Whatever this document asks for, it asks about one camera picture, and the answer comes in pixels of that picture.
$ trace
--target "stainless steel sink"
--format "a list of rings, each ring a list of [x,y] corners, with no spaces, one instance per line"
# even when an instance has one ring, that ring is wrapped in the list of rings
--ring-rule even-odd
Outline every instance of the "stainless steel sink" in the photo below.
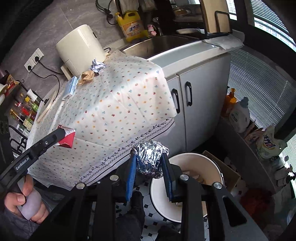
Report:
[[[161,52],[198,40],[198,38],[179,35],[157,36],[133,45],[126,46],[120,49],[120,51],[128,55],[148,59]]]

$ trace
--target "wooden board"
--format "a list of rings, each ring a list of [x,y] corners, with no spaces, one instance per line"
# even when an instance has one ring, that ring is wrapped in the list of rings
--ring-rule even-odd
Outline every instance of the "wooden board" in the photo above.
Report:
[[[215,11],[228,12],[226,0],[200,0],[200,5],[205,18],[206,29],[209,33],[217,33]],[[218,13],[220,32],[230,32],[229,19],[226,14]]]
[[[37,119],[37,123],[39,123],[40,121],[43,120],[44,116],[46,115],[46,113],[49,111],[49,109],[51,108],[52,106],[52,103],[54,102],[54,98],[55,96],[57,95],[57,91],[55,91],[50,97],[49,97],[49,100],[48,102],[42,106],[42,109],[40,110],[40,114],[38,116],[38,119]]]

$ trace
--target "aluminum foil wrapped object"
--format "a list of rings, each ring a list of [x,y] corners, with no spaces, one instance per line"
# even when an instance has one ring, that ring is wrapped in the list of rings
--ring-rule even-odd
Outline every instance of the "aluminum foil wrapped object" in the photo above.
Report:
[[[163,153],[169,154],[169,149],[155,140],[140,141],[131,149],[130,155],[137,156],[137,171],[159,179],[163,176],[160,158]]]

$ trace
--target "plastic bag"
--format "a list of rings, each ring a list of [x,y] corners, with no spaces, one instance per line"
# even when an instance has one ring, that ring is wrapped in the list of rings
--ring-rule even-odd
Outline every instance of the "plastic bag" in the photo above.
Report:
[[[263,135],[264,132],[262,130],[263,130],[263,128],[259,128],[257,130],[254,130],[253,132],[249,133],[245,137],[244,140],[248,143],[248,145],[251,145],[252,143],[256,142]]]
[[[122,14],[126,12],[138,11],[138,0],[119,0]]]
[[[152,10],[156,10],[154,0],[139,0],[139,3],[141,5],[143,12],[149,12]]]
[[[288,146],[285,141],[274,138],[274,125],[266,128],[256,144],[258,154],[264,159],[278,156]]]

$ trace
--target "window blind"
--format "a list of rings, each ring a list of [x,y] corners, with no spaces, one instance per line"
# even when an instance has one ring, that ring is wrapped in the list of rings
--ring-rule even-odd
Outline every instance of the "window blind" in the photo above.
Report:
[[[233,20],[237,20],[237,12],[235,10],[235,5],[233,0],[226,0],[228,11],[229,11],[229,17]]]
[[[296,97],[292,84],[245,50],[233,50],[228,86],[238,101],[249,98],[250,118],[258,127],[277,124]]]
[[[254,17],[263,20],[286,34],[289,34],[279,17],[262,0],[251,0]]]
[[[296,171],[296,135],[294,135],[289,141],[287,141],[287,147],[283,149],[280,154],[280,157],[284,159],[285,156],[289,156],[289,160],[285,164],[285,167],[288,168],[290,165],[293,167],[293,172]],[[294,193],[296,193],[296,182],[291,181]]]
[[[280,18],[262,0],[251,0],[255,27],[280,39],[294,51],[296,44]]]

